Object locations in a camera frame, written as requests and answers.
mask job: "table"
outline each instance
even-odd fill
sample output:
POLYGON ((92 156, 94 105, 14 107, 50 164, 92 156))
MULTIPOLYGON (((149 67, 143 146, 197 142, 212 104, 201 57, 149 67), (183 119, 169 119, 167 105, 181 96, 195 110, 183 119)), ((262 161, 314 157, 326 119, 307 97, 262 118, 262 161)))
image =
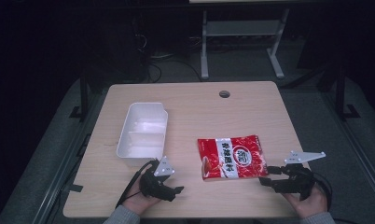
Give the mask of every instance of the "table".
POLYGON ((139 167, 117 156, 128 108, 161 102, 169 114, 164 155, 175 169, 165 184, 185 186, 172 202, 162 201, 143 217, 294 217, 280 194, 257 178, 203 181, 198 138, 257 134, 268 165, 284 165, 290 150, 301 151, 276 85, 259 82, 126 84, 110 88, 63 213, 67 217, 108 217, 139 167), (229 98, 219 96, 228 91, 229 98))

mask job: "plastic food tray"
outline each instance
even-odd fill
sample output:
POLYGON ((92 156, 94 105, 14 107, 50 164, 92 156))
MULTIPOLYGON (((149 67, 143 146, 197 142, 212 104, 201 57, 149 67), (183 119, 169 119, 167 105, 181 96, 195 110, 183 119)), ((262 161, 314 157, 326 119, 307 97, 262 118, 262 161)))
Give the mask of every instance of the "plastic food tray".
POLYGON ((134 103, 124 121, 117 154, 130 166, 160 160, 164 150, 168 113, 162 103, 134 103))

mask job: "snack bag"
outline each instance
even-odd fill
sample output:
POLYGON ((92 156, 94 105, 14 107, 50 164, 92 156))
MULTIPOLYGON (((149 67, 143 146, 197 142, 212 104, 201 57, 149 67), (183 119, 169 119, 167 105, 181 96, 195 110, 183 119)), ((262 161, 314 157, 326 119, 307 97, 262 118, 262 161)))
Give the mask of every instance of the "snack bag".
POLYGON ((257 135, 198 139, 202 179, 243 178, 267 175, 257 135))

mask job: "white bracket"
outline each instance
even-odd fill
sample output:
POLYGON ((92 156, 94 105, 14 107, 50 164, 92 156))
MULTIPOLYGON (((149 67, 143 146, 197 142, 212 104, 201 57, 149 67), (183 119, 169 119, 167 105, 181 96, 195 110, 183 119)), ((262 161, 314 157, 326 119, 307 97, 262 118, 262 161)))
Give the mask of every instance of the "white bracket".
POLYGON ((317 159, 324 158, 326 156, 325 152, 295 152, 290 151, 289 157, 286 158, 285 164, 292 163, 304 163, 306 161, 313 161, 317 159))
POLYGON ((175 170, 171 166, 171 164, 168 162, 167 157, 164 156, 159 163, 158 168, 155 171, 154 176, 164 176, 164 175, 172 175, 175 173, 175 170))

